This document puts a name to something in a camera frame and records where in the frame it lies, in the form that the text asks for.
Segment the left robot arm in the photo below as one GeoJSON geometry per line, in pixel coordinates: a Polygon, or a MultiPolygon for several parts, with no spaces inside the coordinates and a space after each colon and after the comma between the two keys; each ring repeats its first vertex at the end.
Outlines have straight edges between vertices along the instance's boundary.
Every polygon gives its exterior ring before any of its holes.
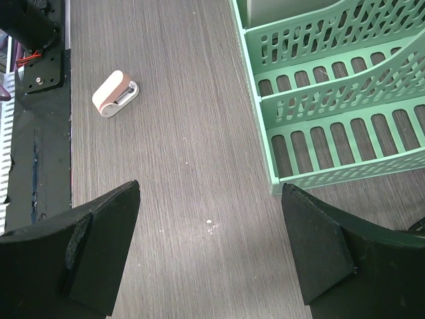
{"type": "Polygon", "coordinates": [[[1,0],[1,30],[32,51],[49,48],[59,37],[54,22],[29,1],[1,0]]]}

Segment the green file organizer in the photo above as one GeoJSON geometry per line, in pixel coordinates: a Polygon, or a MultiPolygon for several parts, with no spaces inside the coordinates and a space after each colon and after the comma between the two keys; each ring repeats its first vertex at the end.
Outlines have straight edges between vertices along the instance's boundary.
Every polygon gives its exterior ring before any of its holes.
{"type": "Polygon", "coordinates": [[[340,1],[249,28],[231,1],[272,195],[424,167],[424,2],[340,1]]]}

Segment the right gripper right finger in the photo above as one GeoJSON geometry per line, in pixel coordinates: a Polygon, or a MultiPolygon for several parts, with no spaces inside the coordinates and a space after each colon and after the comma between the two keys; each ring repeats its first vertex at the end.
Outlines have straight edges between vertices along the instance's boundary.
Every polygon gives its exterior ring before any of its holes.
{"type": "Polygon", "coordinates": [[[282,210],[303,302],[314,318],[423,318],[424,222],[390,230],[292,184],[282,210]]]}

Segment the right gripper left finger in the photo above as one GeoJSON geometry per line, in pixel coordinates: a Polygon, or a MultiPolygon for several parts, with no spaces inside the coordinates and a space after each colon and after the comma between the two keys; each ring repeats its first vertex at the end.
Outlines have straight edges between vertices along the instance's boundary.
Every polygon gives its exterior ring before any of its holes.
{"type": "Polygon", "coordinates": [[[2,318],[112,314],[137,221],[129,181],[71,210],[1,236],[2,318]]]}

